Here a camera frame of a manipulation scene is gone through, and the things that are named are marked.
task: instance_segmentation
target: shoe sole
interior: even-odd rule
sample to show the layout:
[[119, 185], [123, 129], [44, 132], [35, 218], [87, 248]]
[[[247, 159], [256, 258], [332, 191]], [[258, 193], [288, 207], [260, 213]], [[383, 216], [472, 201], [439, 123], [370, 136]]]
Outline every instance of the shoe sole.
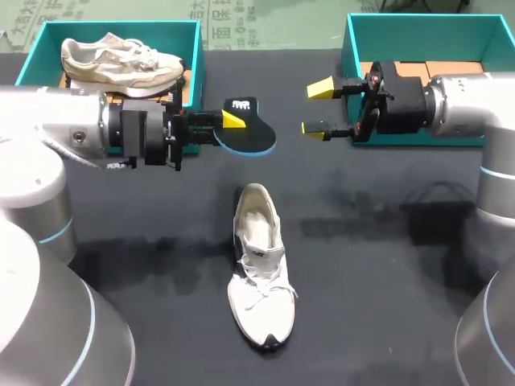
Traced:
[[175, 86], [177, 79], [174, 79], [166, 84], [161, 84], [152, 88], [131, 88], [126, 86], [120, 86], [118, 84], [109, 84], [101, 82], [83, 82], [80, 80], [72, 79], [70, 81], [70, 88], [82, 88], [86, 91], [103, 91], [103, 92], [115, 92], [126, 95], [130, 98], [142, 99], [157, 97], [163, 94], [168, 89]]

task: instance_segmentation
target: teal bin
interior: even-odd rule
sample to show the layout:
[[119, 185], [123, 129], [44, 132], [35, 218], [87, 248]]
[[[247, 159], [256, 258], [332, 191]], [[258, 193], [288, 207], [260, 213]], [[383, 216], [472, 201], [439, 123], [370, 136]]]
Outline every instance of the teal bin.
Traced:
[[[183, 107], [191, 111], [202, 109], [205, 65], [200, 22], [197, 20], [46, 22], [39, 31], [16, 85], [57, 87], [63, 75], [61, 43], [66, 38], [93, 43], [107, 32], [123, 39], [139, 39], [159, 52], [183, 58], [187, 68], [192, 70], [189, 101], [183, 101]], [[198, 153], [198, 146], [187, 146], [185, 153]]]
[[[341, 75], [362, 77], [360, 62], [430, 60], [481, 62], [486, 72], [515, 72], [515, 40], [500, 14], [349, 14], [341, 53]], [[348, 98], [356, 122], [361, 96]], [[357, 146], [482, 146], [483, 138], [380, 135]]]

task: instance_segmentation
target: black insole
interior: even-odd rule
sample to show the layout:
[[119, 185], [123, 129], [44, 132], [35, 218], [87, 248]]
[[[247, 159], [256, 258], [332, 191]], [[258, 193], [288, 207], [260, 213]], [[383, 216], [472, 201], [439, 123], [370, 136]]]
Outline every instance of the black insole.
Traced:
[[275, 145], [275, 132], [258, 115], [258, 100], [253, 96], [225, 100], [224, 110], [245, 121], [244, 129], [216, 128], [218, 142], [227, 150], [256, 156], [269, 153]]

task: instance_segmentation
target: black table surface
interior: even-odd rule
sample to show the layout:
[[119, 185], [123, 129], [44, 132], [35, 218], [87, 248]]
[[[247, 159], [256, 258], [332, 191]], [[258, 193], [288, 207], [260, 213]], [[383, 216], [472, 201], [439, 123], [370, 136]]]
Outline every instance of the black table surface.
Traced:
[[[204, 146], [183, 170], [99, 172], [66, 163], [77, 272], [129, 323], [134, 385], [458, 385], [460, 315], [512, 245], [472, 201], [478, 149], [355, 149], [303, 138], [301, 121], [342, 118], [306, 85], [339, 51], [206, 52], [204, 107], [256, 96], [278, 144], [263, 158]], [[0, 84], [24, 55], [0, 55]], [[295, 327], [272, 355], [229, 308], [232, 201], [262, 183], [282, 219]]]

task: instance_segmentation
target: shoe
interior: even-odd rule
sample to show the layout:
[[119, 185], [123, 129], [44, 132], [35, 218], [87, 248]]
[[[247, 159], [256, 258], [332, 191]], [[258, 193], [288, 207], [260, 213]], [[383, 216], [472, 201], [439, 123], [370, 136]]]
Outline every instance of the shoe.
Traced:
[[234, 318], [254, 345], [275, 350], [291, 333], [297, 293], [288, 281], [280, 219], [266, 189], [242, 191], [234, 216], [237, 263], [227, 289]]
[[61, 61], [72, 88], [119, 92], [134, 98], [165, 92], [185, 69], [178, 56], [111, 33], [95, 43], [66, 39], [61, 45]]

